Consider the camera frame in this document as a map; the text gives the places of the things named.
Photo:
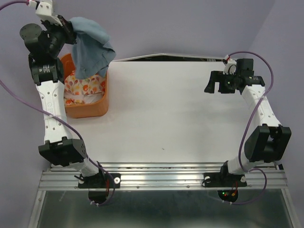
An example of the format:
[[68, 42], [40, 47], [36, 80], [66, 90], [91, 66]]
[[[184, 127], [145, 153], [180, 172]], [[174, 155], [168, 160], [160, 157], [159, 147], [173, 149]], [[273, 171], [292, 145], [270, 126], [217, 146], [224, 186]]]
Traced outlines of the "blue denim skirt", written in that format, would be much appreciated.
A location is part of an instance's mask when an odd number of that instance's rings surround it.
[[76, 43], [72, 46], [72, 60], [77, 79], [88, 79], [98, 74], [105, 77], [109, 64], [116, 52], [110, 44], [110, 36], [95, 21], [83, 17], [70, 19], [76, 33]]

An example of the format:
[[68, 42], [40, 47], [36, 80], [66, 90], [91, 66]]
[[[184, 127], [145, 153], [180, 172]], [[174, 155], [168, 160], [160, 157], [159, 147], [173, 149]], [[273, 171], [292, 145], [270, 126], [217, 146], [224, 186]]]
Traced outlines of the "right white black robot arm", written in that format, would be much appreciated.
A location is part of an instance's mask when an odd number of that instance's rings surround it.
[[223, 71], [210, 73], [204, 91], [214, 93], [216, 83], [221, 94], [239, 91], [251, 112], [248, 122], [255, 128], [250, 136], [243, 135], [236, 158], [224, 162], [219, 172], [204, 174], [202, 186], [206, 188], [245, 187], [245, 173], [264, 163], [281, 160], [292, 135], [291, 129], [276, 118], [266, 96], [264, 80], [254, 74], [254, 61], [249, 58], [233, 60], [227, 55], [223, 63]]

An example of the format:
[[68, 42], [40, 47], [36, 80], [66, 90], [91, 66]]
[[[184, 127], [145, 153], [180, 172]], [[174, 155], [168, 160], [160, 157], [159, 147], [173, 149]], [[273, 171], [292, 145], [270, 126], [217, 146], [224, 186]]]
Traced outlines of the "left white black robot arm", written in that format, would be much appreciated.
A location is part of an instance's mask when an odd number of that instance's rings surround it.
[[108, 175], [88, 157], [84, 140], [74, 139], [72, 127], [66, 123], [64, 67], [57, 56], [65, 44], [76, 43], [72, 24], [61, 15], [42, 19], [41, 23], [45, 30], [30, 23], [19, 33], [29, 51], [29, 68], [44, 114], [45, 136], [43, 145], [38, 147], [39, 154], [53, 165], [79, 171], [83, 188], [109, 187]]

